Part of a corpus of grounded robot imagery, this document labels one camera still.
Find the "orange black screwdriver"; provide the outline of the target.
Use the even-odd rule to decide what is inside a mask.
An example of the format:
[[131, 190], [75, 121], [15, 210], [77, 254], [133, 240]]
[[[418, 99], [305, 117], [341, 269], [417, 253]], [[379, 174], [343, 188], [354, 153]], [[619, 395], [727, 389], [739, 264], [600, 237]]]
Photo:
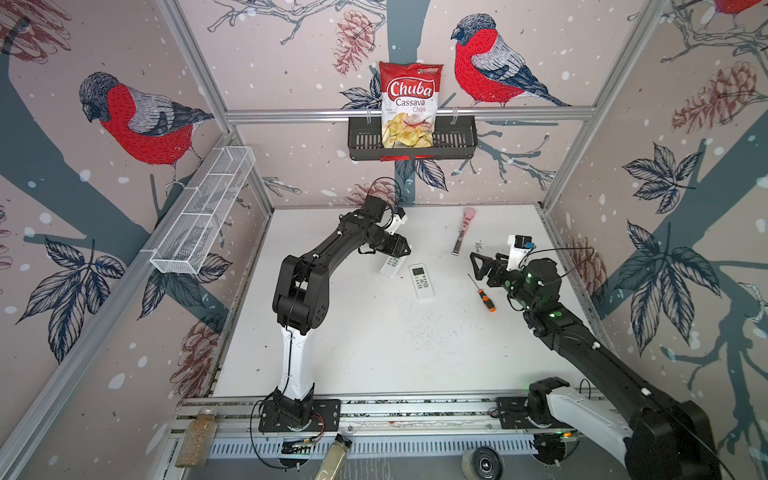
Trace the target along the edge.
[[469, 274], [469, 278], [472, 281], [473, 285], [476, 287], [477, 294], [480, 297], [480, 299], [482, 300], [483, 305], [485, 306], [485, 308], [489, 312], [495, 312], [496, 311], [496, 306], [495, 306], [494, 302], [491, 300], [491, 298], [488, 296], [488, 294], [485, 292], [485, 290], [480, 287], [480, 285], [476, 282], [476, 280], [474, 279], [474, 277], [471, 274]]

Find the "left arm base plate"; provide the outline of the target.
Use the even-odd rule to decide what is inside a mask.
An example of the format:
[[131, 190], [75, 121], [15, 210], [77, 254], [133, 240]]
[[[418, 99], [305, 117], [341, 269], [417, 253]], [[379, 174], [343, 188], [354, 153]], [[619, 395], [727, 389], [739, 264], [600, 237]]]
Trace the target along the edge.
[[336, 432], [341, 417], [339, 399], [295, 400], [275, 390], [256, 408], [260, 433]]

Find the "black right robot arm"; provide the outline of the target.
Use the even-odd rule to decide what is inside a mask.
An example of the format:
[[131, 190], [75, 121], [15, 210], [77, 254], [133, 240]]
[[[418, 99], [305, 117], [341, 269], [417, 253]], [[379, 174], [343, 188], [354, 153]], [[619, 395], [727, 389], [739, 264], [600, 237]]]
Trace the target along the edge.
[[633, 479], [719, 479], [707, 414], [654, 387], [598, 342], [560, 301], [562, 280], [550, 258], [511, 270], [507, 256], [470, 256], [474, 277], [501, 287], [519, 306], [527, 327], [548, 349], [576, 367], [607, 398], [608, 407], [579, 394], [558, 377], [529, 387], [527, 410], [535, 425], [565, 423], [617, 459]]

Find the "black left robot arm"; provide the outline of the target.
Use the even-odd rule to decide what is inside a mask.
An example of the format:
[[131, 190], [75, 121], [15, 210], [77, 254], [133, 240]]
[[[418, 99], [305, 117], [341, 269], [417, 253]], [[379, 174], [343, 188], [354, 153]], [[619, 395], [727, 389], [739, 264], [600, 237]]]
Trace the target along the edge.
[[272, 301], [283, 339], [283, 373], [277, 386], [282, 399], [303, 402], [313, 395], [312, 331], [327, 316], [331, 275], [363, 246], [369, 247], [369, 254], [408, 256], [410, 245], [397, 232], [406, 221], [403, 208], [369, 195], [360, 208], [341, 215], [333, 232], [318, 246], [299, 257], [284, 258]]

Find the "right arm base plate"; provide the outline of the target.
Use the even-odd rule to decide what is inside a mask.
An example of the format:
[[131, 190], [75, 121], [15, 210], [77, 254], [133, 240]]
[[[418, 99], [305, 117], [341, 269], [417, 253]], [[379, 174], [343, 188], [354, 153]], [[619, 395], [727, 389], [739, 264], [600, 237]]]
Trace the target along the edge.
[[528, 412], [527, 398], [502, 396], [495, 399], [495, 418], [502, 430], [553, 430], [574, 431], [574, 428], [557, 420], [532, 420]]

